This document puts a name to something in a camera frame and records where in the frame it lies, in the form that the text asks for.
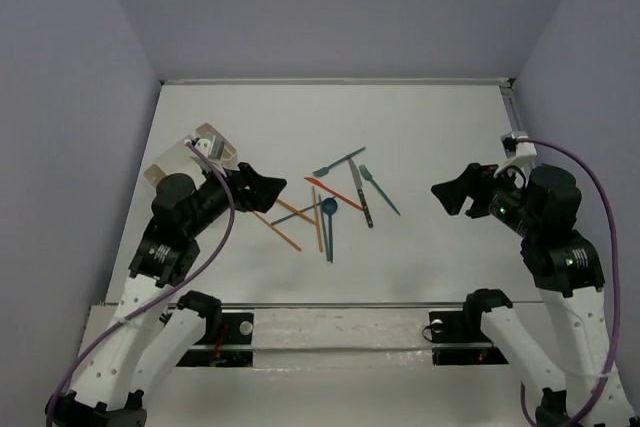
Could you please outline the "orange plastic knife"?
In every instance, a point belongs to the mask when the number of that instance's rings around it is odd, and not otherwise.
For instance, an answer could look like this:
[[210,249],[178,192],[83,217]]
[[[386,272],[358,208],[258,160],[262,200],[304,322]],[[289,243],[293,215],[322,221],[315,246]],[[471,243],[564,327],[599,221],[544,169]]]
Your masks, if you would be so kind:
[[355,209],[359,210],[359,211],[364,211],[363,207],[361,206],[360,203],[355,202],[354,200],[342,195],[341,193],[337,192],[336,190],[328,187],[327,185],[325,185],[324,183],[322,183],[321,181],[319,181],[318,179],[314,178],[314,177],[309,177],[306,176],[304,177],[304,180],[308,181],[309,183],[311,183],[312,185],[319,187],[321,190],[324,190],[325,192],[335,196],[336,198],[338,198],[339,200],[343,201],[344,203],[354,207]]

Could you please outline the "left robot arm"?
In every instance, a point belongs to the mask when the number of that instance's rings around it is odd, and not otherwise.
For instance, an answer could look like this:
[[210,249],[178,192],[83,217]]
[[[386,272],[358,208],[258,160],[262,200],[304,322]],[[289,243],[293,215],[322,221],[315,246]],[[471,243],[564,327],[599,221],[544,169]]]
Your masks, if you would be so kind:
[[48,401],[49,426],[142,426],[156,388],[197,341],[221,330],[219,299],[189,291],[172,314],[176,291],[196,277],[196,238],[224,213],[267,212],[287,183],[263,177],[249,164],[210,169],[195,184],[187,174],[156,186],[152,218],[129,266],[109,327],[78,357],[86,367],[68,372]]

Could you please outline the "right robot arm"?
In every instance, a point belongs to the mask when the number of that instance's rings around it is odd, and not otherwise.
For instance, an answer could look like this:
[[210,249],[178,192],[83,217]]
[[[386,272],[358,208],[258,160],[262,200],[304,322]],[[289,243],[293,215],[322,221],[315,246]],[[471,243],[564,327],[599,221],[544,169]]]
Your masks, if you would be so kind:
[[575,177],[558,167],[534,168],[518,186],[495,165],[472,163],[454,180],[431,188],[450,215],[466,200],[470,218],[493,216],[521,239],[520,253],[549,313],[561,363],[555,364],[499,289],[467,295],[459,311],[431,315],[423,330],[434,344],[490,341],[538,401],[539,426],[636,426],[614,366],[604,316],[604,274],[591,242],[574,227],[582,200]]

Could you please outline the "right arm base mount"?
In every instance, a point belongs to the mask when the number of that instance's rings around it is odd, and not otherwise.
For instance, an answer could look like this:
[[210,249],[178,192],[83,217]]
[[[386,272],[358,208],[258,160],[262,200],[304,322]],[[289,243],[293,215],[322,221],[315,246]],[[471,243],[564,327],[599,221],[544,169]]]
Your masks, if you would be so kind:
[[502,352],[481,331],[481,315],[493,308],[512,307],[499,289],[478,289],[458,310],[433,311],[421,335],[433,346],[435,366],[507,365]]

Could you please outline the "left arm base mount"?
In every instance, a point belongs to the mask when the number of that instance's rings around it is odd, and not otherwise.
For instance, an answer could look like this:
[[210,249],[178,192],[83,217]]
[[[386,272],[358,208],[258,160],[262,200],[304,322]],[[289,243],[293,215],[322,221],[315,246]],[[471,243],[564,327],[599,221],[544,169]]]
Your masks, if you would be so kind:
[[189,309],[205,322],[203,336],[177,363],[178,367],[248,368],[253,366],[254,312],[226,310],[212,296],[189,291],[176,310]]

